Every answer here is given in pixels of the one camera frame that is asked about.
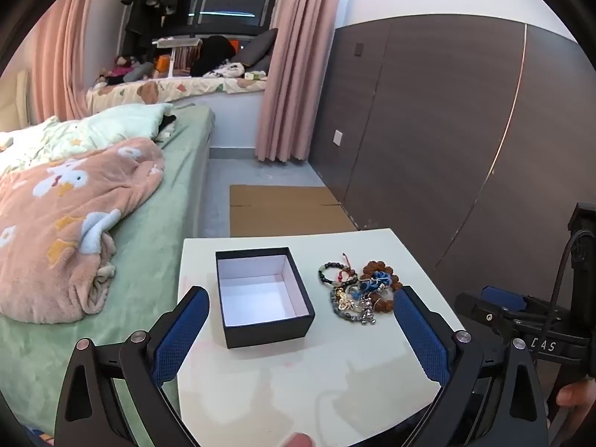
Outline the person's hand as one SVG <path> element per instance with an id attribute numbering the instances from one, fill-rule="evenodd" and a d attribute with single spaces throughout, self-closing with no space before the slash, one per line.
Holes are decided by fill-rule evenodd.
<path id="1" fill-rule="evenodd" d="M 573 409 L 576 413 L 587 413 L 595 402 L 595 380 L 586 378 L 563 387 L 557 394 L 556 402 L 561 408 Z"/>

